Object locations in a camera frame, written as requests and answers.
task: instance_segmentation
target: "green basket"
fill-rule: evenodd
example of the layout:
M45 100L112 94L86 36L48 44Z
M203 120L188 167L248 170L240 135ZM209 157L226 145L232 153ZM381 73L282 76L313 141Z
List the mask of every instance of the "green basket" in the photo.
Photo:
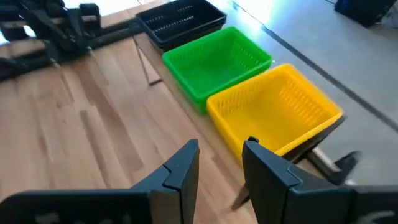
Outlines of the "green basket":
M200 114L209 96L267 70L272 57L235 27L163 54L163 61Z

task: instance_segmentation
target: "wooden tabletop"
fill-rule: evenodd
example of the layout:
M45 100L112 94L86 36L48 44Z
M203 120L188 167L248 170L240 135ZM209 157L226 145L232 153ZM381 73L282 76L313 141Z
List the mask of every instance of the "wooden tabletop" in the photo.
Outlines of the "wooden tabletop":
M103 26L163 3L106 16ZM3 45L0 56L38 47L37 40ZM242 169L145 34L0 83L0 138L0 200L28 189L130 188L198 139L195 223L256 223L250 203L228 209L244 182Z

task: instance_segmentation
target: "yellow basket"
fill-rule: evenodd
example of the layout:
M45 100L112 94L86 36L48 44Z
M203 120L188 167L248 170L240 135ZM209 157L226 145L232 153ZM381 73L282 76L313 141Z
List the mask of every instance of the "yellow basket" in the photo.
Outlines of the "yellow basket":
M239 161L243 141L249 136L283 156L343 115L292 65L281 65L223 90L209 97L206 106Z

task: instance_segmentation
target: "wooden table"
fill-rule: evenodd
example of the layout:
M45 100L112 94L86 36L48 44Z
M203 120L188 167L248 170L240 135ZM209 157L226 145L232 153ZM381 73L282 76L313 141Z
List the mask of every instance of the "wooden table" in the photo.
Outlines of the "wooden table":
M163 3L106 16L103 26ZM16 42L0 47L0 56L37 47L39 41ZM129 188L196 138L195 223L256 223L250 203L229 211L242 169L145 34L0 83L0 138L0 200L27 189Z

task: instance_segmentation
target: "gray floor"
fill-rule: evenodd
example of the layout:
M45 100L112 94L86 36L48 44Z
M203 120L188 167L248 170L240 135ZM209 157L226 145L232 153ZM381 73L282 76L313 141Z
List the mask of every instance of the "gray floor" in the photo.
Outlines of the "gray floor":
M320 149L331 159L335 160L338 159L351 151L362 151L363 156L361 162L353 172L351 178L357 184L371 184L371 185L383 185L383 184L398 184L398 175L395 173L395 169L398 168L396 163L396 158L398 158L398 134L391 129L388 125L383 123L379 118L374 116L356 101L351 99L346 93L342 92L328 80L323 78L316 70L312 69L308 66L303 60L296 57L291 51L285 48L283 45L279 44L275 39L269 36L266 32L264 32L264 28L262 24L250 16L247 12L242 10L239 6L234 5L231 2L226 1L212 1L213 4L222 8L225 12L228 13L228 21L227 26L236 26L238 29L243 31L247 36L249 36L252 40L254 40L258 45L260 45L263 49L268 51L271 55L274 56L274 66L280 65L282 63L291 63L295 65L304 75L306 75L312 82L314 82L317 86L319 86L325 93L327 93L333 100L335 100L345 112L347 116L347 120L336 130L334 131L324 142L321 143ZM334 13L333 8L331 7L330 3L324 5L324 9L322 10L329 10ZM359 35L367 32L366 29L360 27L359 25L355 24L352 21L349 21L345 18L339 18L342 22L349 24L347 28L351 30L349 33L350 35L353 32L360 32ZM283 28L279 26L279 30L282 31L286 30L286 41L290 43L292 40L305 40L306 35L314 36L318 32L316 28L314 28L313 32L310 32L308 29L301 27L301 29L297 28L297 30L290 30L288 28ZM308 42L307 46L304 44L303 41L297 41L296 43L299 51L303 49L303 54L310 57L313 56L313 60L316 63L320 63L320 65L326 68L332 68L331 74L338 73L338 78L344 80L343 83L347 83L349 85L351 82L355 83L355 86L358 86L359 89L355 89L355 91L364 91L364 93L360 92L361 96L369 101L374 101L375 98L382 98L382 101L375 101L377 107L380 107L385 111L386 109L382 107L382 105L388 105L389 103L397 103L393 97L393 95L386 95L383 98L383 94L386 94L384 91L377 91L377 88L383 89L385 91L386 88L390 88L389 91L391 92L398 92L394 86L394 68L398 71L398 63L396 63L396 59L393 59L393 54L389 54L390 58L388 61L381 62L381 58L375 59L370 63L362 62L365 60L365 56L363 54L364 50L360 54L357 51L351 52L350 54L344 54L347 52L348 49L336 46L336 45L326 45L327 39L330 37L342 38L341 36L348 35L347 33L342 33L341 35L334 35L332 34L331 29L329 31L329 37L319 37L319 38L326 38L325 43L317 42L318 38L314 38L313 43L311 44ZM363 38L351 36L353 40L350 42L357 43L354 44L355 47L360 49L360 46L363 44L359 44L358 41L361 40L365 42L364 39L368 39L368 44L372 42L377 42L377 38L371 34L365 36ZM349 48L354 48L352 44L346 43ZM369 47L372 49L372 54L379 54L379 55L386 55L391 53L391 50L397 44L393 44L391 42L386 42L384 39L379 40L374 46ZM383 49L390 48L388 51L383 52ZM348 59L352 57L354 65L352 65ZM375 80L367 80L364 77L371 76L371 73L375 70L381 70L378 68L379 66L375 66L375 64L383 63L385 66L393 69L390 71L385 67L385 70L380 71L379 75L384 75L384 78L375 78ZM386 82L389 86L383 87L382 84Z

